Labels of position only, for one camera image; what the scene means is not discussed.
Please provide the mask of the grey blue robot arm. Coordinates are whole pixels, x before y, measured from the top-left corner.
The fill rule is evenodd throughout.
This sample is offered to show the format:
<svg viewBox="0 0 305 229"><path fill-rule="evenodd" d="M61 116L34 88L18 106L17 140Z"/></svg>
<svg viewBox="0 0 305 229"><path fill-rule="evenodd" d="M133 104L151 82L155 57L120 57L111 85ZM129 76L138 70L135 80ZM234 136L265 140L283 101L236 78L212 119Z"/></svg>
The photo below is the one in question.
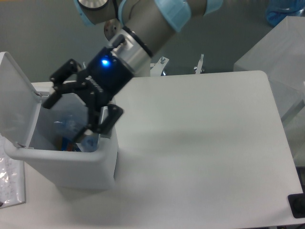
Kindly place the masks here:
<svg viewBox="0 0 305 229"><path fill-rule="evenodd" d="M76 5L92 24L118 19L122 25L86 68L69 59L50 77L54 91L44 108L52 108L64 94L76 94L87 107L87 123L71 138L77 143L91 133L108 134L123 114L113 97L192 17L218 10L222 1L113 0L90 6L78 0Z"/></svg>

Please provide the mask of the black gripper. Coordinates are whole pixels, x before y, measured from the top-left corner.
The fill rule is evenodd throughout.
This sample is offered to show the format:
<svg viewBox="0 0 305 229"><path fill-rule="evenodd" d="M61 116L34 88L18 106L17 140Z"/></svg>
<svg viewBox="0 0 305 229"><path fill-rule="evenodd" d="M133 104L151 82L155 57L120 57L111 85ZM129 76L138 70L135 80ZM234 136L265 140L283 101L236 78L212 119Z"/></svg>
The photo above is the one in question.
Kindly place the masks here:
<svg viewBox="0 0 305 229"><path fill-rule="evenodd" d="M64 83L70 76L77 74L77 81ZM42 104L51 109L63 94L74 93L84 101L87 108L87 123L73 136L79 143L85 135L107 135L123 115L123 109L109 104L113 97L133 78L134 74L114 53L113 47L104 47L82 68L74 59L69 59L50 76L54 92ZM102 120L102 108L108 114Z"/></svg>

